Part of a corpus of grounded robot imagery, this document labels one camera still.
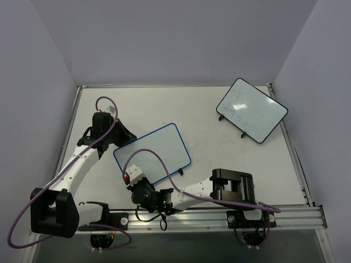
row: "metal frame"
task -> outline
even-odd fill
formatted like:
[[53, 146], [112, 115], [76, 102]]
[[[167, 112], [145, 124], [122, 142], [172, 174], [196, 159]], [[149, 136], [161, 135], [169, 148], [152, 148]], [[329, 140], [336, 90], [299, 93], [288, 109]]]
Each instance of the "metal frame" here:
[[[187, 85], [187, 87], [203, 87], [204, 85]], [[271, 84], [266, 84], [268, 87], [269, 93], [274, 99], [274, 93], [271, 88]], [[74, 100], [74, 105], [72, 109], [72, 115], [70, 118], [69, 127], [67, 134], [62, 146], [60, 158], [56, 168], [55, 174], [59, 172], [63, 165], [64, 156], [66, 153], [66, 148], [69, 142], [71, 135], [73, 123], [76, 117], [77, 109], [81, 99], [81, 93], [84, 88], [160, 88], [160, 87], [184, 87], [182, 85], [94, 85], [94, 86], [78, 86], [76, 98]], [[302, 191], [305, 193], [307, 199], [307, 205], [289, 205], [284, 207], [279, 207], [282, 210], [281, 214], [275, 214], [277, 227], [272, 228], [272, 231], [278, 230], [302, 230], [302, 229], [315, 229], [316, 235], [319, 240], [322, 253], [324, 255], [325, 261], [327, 263], [334, 263], [334, 256], [331, 250], [331, 246], [326, 234], [326, 221], [324, 217], [324, 212], [322, 207], [313, 207], [312, 197], [310, 195], [308, 185], [304, 174], [302, 172], [301, 165], [298, 161], [296, 150], [293, 146], [293, 143], [290, 140], [290, 137], [287, 133], [284, 122], [280, 123], [280, 128], [283, 132], [290, 157], [298, 178], [298, 181], [301, 185]], [[189, 209], [182, 213], [172, 215], [167, 218], [168, 229], [167, 232], [225, 232], [231, 231], [227, 227], [227, 217], [226, 217], [226, 208], [211, 208], [211, 209]], [[158, 220], [153, 222], [141, 222], [138, 221], [135, 217], [135, 212], [132, 211], [123, 211], [123, 210], [114, 210], [113, 213], [127, 212], [129, 213], [129, 223], [128, 223], [128, 232], [129, 233], [158, 233], [160, 230], [160, 222]], [[140, 211], [141, 216], [147, 217], [150, 216], [146, 211]], [[107, 233], [104, 231], [96, 232], [80, 232], [77, 231], [78, 235], [86, 235], [90, 233]], [[30, 233], [29, 240], [31, 242], [38, 240], [39, 235], [35, 233]], [[32, 262], [36, 250], [36, 245], [27, 248], [24, 252], [22, 258], [23, 262]]]

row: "blue frame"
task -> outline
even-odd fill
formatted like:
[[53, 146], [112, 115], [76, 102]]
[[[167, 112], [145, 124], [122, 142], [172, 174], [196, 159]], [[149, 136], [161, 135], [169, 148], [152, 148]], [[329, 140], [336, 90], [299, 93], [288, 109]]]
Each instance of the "blue frame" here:
[[[185, 166], [183, 166], [183, 167], [180, 167], [179, 169], [184, 169], [185, 167], [189, 166], [189, 165], [191, 164], [191, 157], [190, 157], [190, 155], [189, 155], [188, 149], [187, 149], [186, 146], [185, 146], [185, 143], [184, 143], [183, 138], [182, 138], [182, 136], [181, 136], [181, 134], [180, 134], [180, 132], [179, 132], [179, 130], [178, 130], [177, 125], [176, 125], [175, 123], [171, 122], [171, 123], [168, 123], [167, 125], [165, 125], [165, 126], [163, 126], [163, 127], [158, 128], [157, 130], [154, 130], [154, 131], [152, 131], [152, 132], [150, 132], [150, 133], [148, 133], [148, 134], [146, 134], [146, 135], [143, 135], [143, 136], [140, 137], [140, 138], [137, 138], [135, 141], [132, 141], [132, 142], [130, 142], [130, 143], [128, 143], [128, 144], [126, 144], [126, 145], [120, 147], [120, 148], [115, 149], [114, 152], [113, 152], [113, 156], [114, 156], [114, 158], [115, 158], [115, 160], [116, 160], [116, 162], [117, 162], [117, 164], [118, 164], [118, 167], [120, 168], [121, 172], [123, 171], [123, 168], [121, 167], [120, 163], [118, 162], [118, 160], [117, 160], [117, 158], [116, 158], [116, 156], [115, 156], [115, 152], [116, 152], [116, 151], [118, 151], [119, 149], [122, 149], [122, 148], [126, 147], [127, 145], [132, 144], [132, 143], [134, 143], [134, 142], [136, 142], [136, 141], [138, 141], [138, 140], [140, 140], [140, 139], [142, 139], [142, 138], [144, 138], [144, 137], [146, 137], [146, 136], [149, 136], [150, 134], [155, 133], [155, 132], [157, 132], [157, 131], [159, 131], [159, 130], [161, 130], [161, 129], [167, 127], [167, 126], [170, 126], [170, 125], [174, 125], [174, 126], [175, 126], [175, 128], [176, 128], [176, 130], [177, 130], [177, 132], [178, 132], [178, 134], [179, 134], [180, 140], [182, 141], [182, 144], [183, 144], [183, 146], [184, 146], [184, 148], [185, 148], [186, 154], [188, 155], [189, 160], [190, 160], [190, 162], [189, 162], [187, 165], [185, 165]], [[178, 172], [178, 171], [173, 171], [173, 172], [171, 172], [169, 175], [173, 175], [173, 174], [175, 174], [175, 173], [177, 173], [177, 172]], [[154, 185], [154, 184], [156, 184], [156, 183], [162, 181], [162, 180], [165, 179], [165, 178], [167, 178], [167, 176], [165, 176], [164, 178], [161, 178], [160, 180], [158, 180], [158, 181], [156, 181], [156, 182], [153, 182], [152, 184]]]

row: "black clip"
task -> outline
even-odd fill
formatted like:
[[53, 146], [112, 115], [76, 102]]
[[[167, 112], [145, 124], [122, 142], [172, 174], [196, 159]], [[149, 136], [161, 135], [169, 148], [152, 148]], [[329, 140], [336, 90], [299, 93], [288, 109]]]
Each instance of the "black clip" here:
[[180, 175], [183, 175], [183, 174], [184, 174], [184, 172], [183, 172], [183, 170], [182, 170], [181, 168], [179, 168], [177, 172], [178, 172]]

